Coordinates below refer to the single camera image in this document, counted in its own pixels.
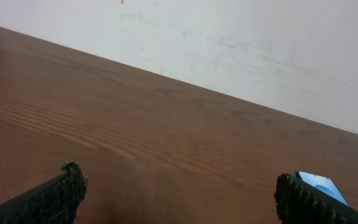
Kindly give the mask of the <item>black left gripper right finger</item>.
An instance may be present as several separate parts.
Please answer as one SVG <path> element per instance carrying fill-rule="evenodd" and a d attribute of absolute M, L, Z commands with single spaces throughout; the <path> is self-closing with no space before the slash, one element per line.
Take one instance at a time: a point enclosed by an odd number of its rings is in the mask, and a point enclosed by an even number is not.
<path fill-rule="evenodd" d="M 284 224 L 358 224 L 358 211 L 291 174 L 277 177 L 274 193 Z"/>

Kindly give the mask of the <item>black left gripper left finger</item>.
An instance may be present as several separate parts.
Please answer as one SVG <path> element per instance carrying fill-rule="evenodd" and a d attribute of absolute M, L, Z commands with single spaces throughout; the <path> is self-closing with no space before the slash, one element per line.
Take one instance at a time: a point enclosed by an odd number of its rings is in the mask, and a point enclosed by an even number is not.
<path fill-rule="evenodd" d="M 62 174 L 0 204 L 0 224 L 73 223 L 88 177 L 77 162 L 66 162 L 61 170 Z"/>

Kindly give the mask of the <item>blue screen smartphone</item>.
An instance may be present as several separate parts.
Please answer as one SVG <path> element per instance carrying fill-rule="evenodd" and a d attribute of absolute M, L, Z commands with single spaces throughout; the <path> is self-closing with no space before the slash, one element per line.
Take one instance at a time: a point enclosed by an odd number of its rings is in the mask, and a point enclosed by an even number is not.
<path fill-rule="evenodd" d="M 346 199 L 343 197 L 334 182 L 329 177 L 324 177 L 303 171 L 298 171 L 296 173 L 296 176 L 307 184 L 313 186 L 314 188 L 340 201 L 344 205 L 349 206 Z"/>

